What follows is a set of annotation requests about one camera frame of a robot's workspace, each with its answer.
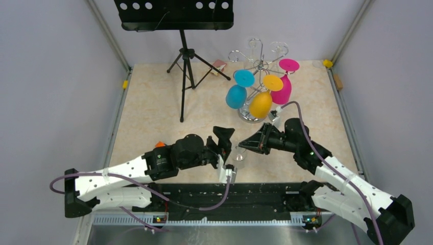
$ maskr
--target metal edge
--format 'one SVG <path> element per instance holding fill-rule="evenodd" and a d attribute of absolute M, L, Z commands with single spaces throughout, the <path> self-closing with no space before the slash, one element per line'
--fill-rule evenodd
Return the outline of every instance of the metal edge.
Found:
<path fill-rule="evenodd" d="M 341 41 L 339 47 L 337 48 L 337 51 L 335 51 L 334 55 L 332 56 L 332 62 L 335 65 L 337 60 L 339 59 L 343 49 L 346 47 L 347 42 L 352 37 L 355 29 L 358 27 L 359 23 L 362 21 L 363 17 L 365 16 L 367 10 L 371 6 L 371 4 L 374 2 L 374 0 L 364 0 L 363 5 L 359 9 L 358 13 L 355 16 L 355 19 L 352 22 L 352 25 L 349 27 L 347 33 L 344 35 L 343 40 Z"/>
<path fill-rule="evenodd" d="M 72 242 L 73 245 L 87 244 L 90 237 L 93 220 L 93 214 L 79 218 L 75 237 Z"/>
<path fill-rule="evenodd" d="M 87 4 L 89 10 L 92 12 L 92 15 L 95 17 L 99 27 L 101 28 L 101 31 L 103 32 L 105 38 L 108 41 L 108 44 L 110 45 L 111 49 L 114 51 L 114 54 L 117 56 L 117 59 L 121 62 L 122 66 L 126 71 L 130 71 L 132 68 L 128 64 L 128 61 L 126 60 L 126 57 L 122 52 L 122 49 L 120 48 L 117 40 L 114 38 L 114 35 L 111 32 L 110 28 L 108 27 L 108 24 L 105 21 L 104 17 L 102 16 L 98 6 L 94 2 L 94 0 L 84 0 L 84 2 Z"/>
<path fill-rule="evenodd" d="M 153 222 L 153 217 L 161 214 L 137 214 L 137 217 L 146 223 L 157 226 L 161 223 Z M 243 220 L 243 221 L 212 221 L 203 218 L 200 220 L 170 220 L 170 213 L 168 220 L 164 225 L 166 226 L 305 226 L 303 222 L 305 215 L 316 215 L 315 212 L 311 214 L 291 213 L 290 220 Z M 95 226 L 141 226 L 134 218 L 128 214 L 97 214 L 94 217 Z"/>
<path fill-rule="evenodd" d="M 119 129 L 119 124 L 121 121 L 123 107 L 125 106 L 126 95 L 128 94 L 129 84 L 131 83 L 131 77 L 132 77 L 132 70 L 130 70 L 128 73 L 128 77 L 127 77 L 128 86 L 126 87 L 126 89 L 124 89 L 122 91 L 121 101 L 119 103 L 119 107 L 117 108 L 116 118 L 114 119 L 114 125 L 113 125 L 113 129 L 111 131 L 110 140 L 109 140 L 109 144 L 108 144 L 107 151 L 106 151 L 106 156 L 104 159 L 104 168 L 106 168 L 110 165 L 111 154 L 113 152 L 114 143 L 116 141 L 117 131 Z"/>
<path fill-rule="evenodd" d="M 342 99 L 342 95 L 338 92 L 335 81 L 333 77 L 333 72 L 331 69 L 327 69 L 329 80 L 331 82 L 332 91 L 335 95 L 335 100 L 337 102 L 337 106 L 340 111 L 341 118 L 343 120 L 343 126 L 347 134 L 347 138 L 349 140 L 349 145 L 352 150 L 352 155 L 355 160 L 356 168 L 358 169 L 358 173 L 363 176 L 363 178 L 368 181 L 369 180 L 369 174 L 363 164 L 364 157 L 359 149 L 359 143 L 356 139 L 356 134 L 352 126 L 352 121 L 350 119 L 349 113 L 347 112 L 347 107 Z"/>
<path fill-rule="evenodd" d="M 124 89 L 122 91 L 122 96 L 121 96 L 121 99 L 119 101 L 119 106 L 117 108 L 116 117 L 115 117 L 113 127 L 111 130 L 110 139 L 108 141 L 108 146 L 106 147 L 107 150 L 104 151 L 106 153 L 105 157 L 104 157 L 104 168 L 108 167 L 108 165 L 110 164 L 111 152 L 112 152 L 113 147 L 114 147 L 114 142 L 115 142 L 116 135 L 117 135 L 117 129 L 119 127 L 120 118 L 121 118 L 122 111 L 123 111 L 123 106 L 125 105 L 126 94 L 128 93 L 129 84 L 131 82 L 131 75 L 132 75 L 132 70 L 130 70 L 127 74 L 128 86 L 126 89 Z M 86 216 L 79 218 L 77 229 L 75 231 L 75 236 L 74 236 L 74 239 L 72 242 L 73 245 L 80 245 L 80 244 L 87 244 L 88 243 L 88 239 L 90 237 L 90 231 L 92 229 L 92 224 L 94 221 L 94 215 L 95 214 L 90 214 L 90 215 L 86 215 Z"/>

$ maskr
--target metal base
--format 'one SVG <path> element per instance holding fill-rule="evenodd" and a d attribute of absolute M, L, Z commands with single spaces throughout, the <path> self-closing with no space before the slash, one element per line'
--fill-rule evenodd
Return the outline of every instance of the metal base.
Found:
<path fill-rule="evenodd" d="M 249 107 L 250 107 L 250 101 L 246 101 L 244 106 L 242 106 L 241 108 L 239 108 L 237 110 L 237 114 L 239 115 L 239 117 L 242 120 L 244 120 L 248 123 L 251 123 L 251 124 L 257 124 L 257 123 L 260 123 L 266 119 L 266 117 L 265 118 L 256 118 L 253 115 L 251 115 Z"/>

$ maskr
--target orange part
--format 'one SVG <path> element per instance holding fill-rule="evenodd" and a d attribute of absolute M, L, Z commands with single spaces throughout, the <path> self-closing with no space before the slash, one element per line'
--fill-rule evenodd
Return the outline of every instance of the orange part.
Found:
<path fill-rule="evenodd" d="M 156 143 L 156 145 L 155 145 L 155 147 L 163 147 L 163 146 L 165 146 L 165 144 L 164 144 L 164 142 L 158 142 L 158 143 Z"/>

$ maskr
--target tripod legs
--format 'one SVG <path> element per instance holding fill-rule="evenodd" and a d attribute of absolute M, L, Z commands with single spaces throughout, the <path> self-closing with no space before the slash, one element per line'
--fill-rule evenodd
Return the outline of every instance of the tripod legs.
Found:
<path fill-rule="evenodd" d="M 180 53 L 180 54 L 177 56 L 175 62 L 173 62 L 173 64 L 172 64 L 172 65 L 170 66 L 170 68 L 167 70 L 167 73 L 170 73 L 170 71 L 172 70 L 173 66 L 175 66 L 175 64 L 179 61 L 180 57 L 182 57 L 182 53 Z"/>
<path fill-rule="evenodd" d="M 189 73 L 189 80 L 191 81 L 191 88 L 192 89 L 195 89 L 196 88 L 196 85 L 195 85 L 195 83 L 194 83 L 194 77 L 193 77 L 193 69 L 191 68 L 191 61 L 190 61 L 190 59 L 188 58 L 188 60 L 187 60 L 187 67 L 188 67 L 188 73 Z"/>
<path fill-rule="evenodd" d="M 197 54 L 194 54 L 194 57 L 196 57 L 197 59 L 199 59 L 201 62 L 205 63 L 210 68 L 214 69 L 216 72 L 218 72 L 223 77 L 225 77 L 228 81 L 231 80 L 230 77 L 228 77 L 226 74 L 222 73 L 220 70 L 218 70 L 215 66 L 211 65 L 209 62 L 207 62 L 206 60 L 204 60 L 202 57 L 198 56 Z"/>
<path fill-rule="evenodd" d="M 183 81 L 182 81 L 182 109 L 180 111 L 180 122 L 183 123 L 183 107 L 185 105 L 185 86 L 186 86 L 186 65 L 188 61 L 183 60 Z"/>

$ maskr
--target cable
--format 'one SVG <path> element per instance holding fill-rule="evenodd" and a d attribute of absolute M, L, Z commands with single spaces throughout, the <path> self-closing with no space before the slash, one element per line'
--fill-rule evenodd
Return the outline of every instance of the cable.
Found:
<path fill-rule="evenodd" d="M 361 240 L 359 239 L 358 232 L 356 231 L 355 225 L 353 223 L 350 223 L 350 226 L 352 226 L 353 234 L 355 234 L 356 243 L 358 245 L 361 245 Z"/>
<path fill-rule="evenodd" d="M 170 13 L 170 11 L 166 12 L 166 13 L 162 16 L 161 20 L 158 22 L 158 24 L 156 25 L 155 29 L 153 29 L 153 30 L 146 30 L 146 31 L 139 31 L 139 30 L 135 30 L 135 31 L 136 31 L 136 32 L 153 32 L 153 31 L 156 31 L 156 29 L 158 29 L 158 27 L 159 27 L 159 24 L 161 24 L 162 20 L 164 19 L 164 17 L 165 17 L 168 13 Z"/>
<path fill-rule="evenodd" d="M 53 191 L 53 192 L 55 192 L 55 193 L 65 194 L 65 192 L 63 192 L 63 191 L 56 190 L 54 188 L 54 184 L 57 181 L 59 181 L 59 180 L 63 180 L 63 179 L 66 179 L 66 178 L 71 178 L 71 177 L 80 177 L 80 176 L 102 176 L 102 174 L 100 174 L 100 173 L 75 173 L 75 174 L 63 175 L 63 176 L 55 178 L 50 183 L 50 190 Z M 132 184 L 138 185 L 139 187 L 141 187 L 141 188 L 143 188 L 143 189 L 145 189 L 147 191 L 150 191 L 151 193 L 157 195 L 158 197 L 162 198 L 165 201 L 170 201 L 170 199 L 168 197 L 164 196 L 163 194 L 161 194 L 161 193 L 159 193 L 159 192 L 157 192 L 157 191 L 155 191 L 155 190 L 153 190 L 153 189 L 151 189 L 151 188 L 149 188 L 149 187 L 147 187 L 147 186 L 141 184 L 140 182 L 135 181 L 135 180 L 133 180 L 131 178 L 125 177 L 123 175 L 112 174 L 112 173 L 108 173 L 107 176 L 115 177 L 115 178 L 119 178 L 119 179 L 123 179 L 123 180 L 129 181 Z"/>
<path fill-rule="evenodd" d="M 130 228 L 124 232 L 122 232 L 121 234 L 117 235 L 115 238 L 113 238 L 109 243 L 107 243 L 107 245 L 112 245 L 115 241 L 117 241 L 119 238 L 121 238 L 123 235 L 125 235 L 126 233 L 129 233 L 131 231 L 135 231 L 135 230 L 144 230 L 145 228 L 140 226 L 140 227 L 133 227 Z"/>
<path fill-rule="evenodd" d="M 305 128 L 304 121 L 302 120 L 301 106 L 299 105 L 299 103 L 296 102 L 296 101 L 291 101 L 291 102 L 286 103 L 283 106 L 281 106 L 281 108 L 283 109 L 284 107 L 286 107 L 286 106 L 288 106 L 290 104 L 295 104 L 296 107 L 298 108 L 298 114 L 299 114 L 299 120 L 301 122 L 301 128 L 302 128 L 302 131 L 304 133 L 305 139 L 307 140 L 308 144 L 310 145 L 312 151 L 323 162 L 323 164 L 325 164 L 329 169 L 331 169 L 334 173 L 336 173 L 340 178 L 342 178 L 344 181 L 346 181 L 347 180 L 346 176 L 344 176 L 338 170 L 336 170 L 335 168 L 333 168 L 331 166 L 331 164 L 329 164 L 327 161 L 325 161 L 325 159 L 323 159 L 323 157 L 319 154 L 319 152 L 317 151 L 317 149 L 312 144 L 312 141 L 310 140 L 310 138 L 308 136 L 308 133 L 307 133 L 307 130 Z M 374 216 L 374 212 L 373 212 L 373 209 L 372 209 L 370 203 L 368 202 L 367 198 L 364 196 L 364 194 L 362 193 L 362 191 L 352 181 L 349 180 L 348 183 L 349 183 L 350 186 L 352 186 L 356 190 L 356 192 L 358 192 L 359 196 L 364 201 L 364 203 L 365 203 L 365 205 L 367 207 L 368 213 L 369 213 L 369 215 L 371 217 L 371 221 L 373 222 L 374 231 L 376 232 L 376 236 L 377 236 L 377 240 L 379 241 L 379 245 L 383 245 L 382 235 L 380 234 L 379 226 L 377 225 L 376 218 Z"/>
<path fill-rule="evenodd" d="M 223 198 L 221 199 L 221 201 L 211 207 L 207 207 L 207 208 L 199 208 L 200 211 L 210 211 L 213 209 L 216 209 L 218 207 L 220 207 L 227 199 L 227 196 L 229 194 L 229 188 L 230 188 L 230 176 L 227 176 L 227 184 L 226 184 L 226 192 L 224 193 Z"/>
<path fill-rule="evenodd" d="M 158 231 L 158 232 L 167 232 L 168 230 L 159 229 L 157 227 L 154 227 L 152 225 L 149 225 L 148 223 L 142 221 L 139 217 L 135 216 L 133 213 L 131 213 L 128 209 L 124 207 L 119 207 L 121 210 L 123 210 L 125 213 L 127 213 L 129 216 L 133 217 L 136 221 L 138 221 L 140 224 L 149 227 L 152 230 Z"/>
<path fill-rule="evenodd" d="M 213 11 L 212 11 L 213 28 L 215 29 L 215 31 L 218 30 L 218 26 L 215 23 L 215 9 L 217 9 L 217 2 L 218 2 L 218 0 L 215 0 L 215 6 L 214 6 Z"/>
<path fill-rule="evenodd" d="M 323 223 L 319 228 L 316 229 L 316 232 L 322 230 L 323 228 L 325 228 L 326 226 L 329 225 L 329 223 L 331 223 L 331 221 L 336 217 L 335 214 L 331 215 L 331 217 L 329 217 L 329 219 L 327 221 L 325 221 L 325 223 Z M 308 233 L 311 232 L 311 230 L 305 230 L 305 229 L 289 229 L 291 231 L 298 231 L 298 232 L 304 232 L 304 233 Z"/>
<path fill-rule="evenodd" d="M 75 174 L 63 175 L 63 176 L 55 178 L 50 183 L 50 190 L 53 191 L 53 192 L 55 192 L 55 193 L 58 193 L 58 194 L 65 194 L 65 192 L 63 192 L 63 191 L 56 190 L 54 188 L 54 184 L 57 181 L 59 181 L 59 180 L 63 180 L 63 179 L 66 179 L 66 178 L 71 178 L 71 177 L 80 177 L 80 176 L 97 176 L 97 177 L 99 177 L 99 176 L 102 176 L 102 174 L 100 174 L 100 173 L 75 173 Z M 183 205 L 183 204 L 180 204 L 180 203 L 176 203 L 176 202 L 170 200 L 168 197 L 164 196 L 163 194 L 161 194 L 161 193 L 159 193 L 159 192 L 157 192 L 157 191 L 155 191 L 155 190 L 153 190 L 153 189 L 151 189 L 151 188 L 149 188 L 149 187 L 141 184 L 140 182 L 135 181 L 134 179 L 125 177 L 123 175 L 108 173 L 107 176 L 115 177 L 115 178 L 119 178 L 119 179 L 123 179 L 123 180 L 129 181 L 132 184 L 135 184 L 135 185 L 137 185 L 137 186 L 139 186 L 139 187 L 141 187 L 141 188 L 143 188 L 143 189 L 145 189 L 147 191 L 150 191 L 151 193 L 155 194 L 156 196 L 160 197 L 161 199 L 163 199 L 163 200 L 165 200 L 167 202 L 173 203 L 175 205 L 178 205 L 178 206 L 181 206 L 181 207 L 185 207 L 185 208 L 199 209 L 201 211 L 209 211 L 209 210 L 213 210 L 213 209 L 221 206 L 225 202 L 225 200 L 227 199 L 227 195 L 228 195 L 228 191 L 229 191 L 229 185 L 230 185 L 230 177 L 228 176 L 227 177 L 226 192 L 224 193 L 223 199 L 219 203 L 217 203 L 216 205 L 214 205 L 212 207 L 200 207 L 200 208 L 196 208 L 196 207 L 191 207 L 191 206 L 186 206 L 186 205 Z"/>

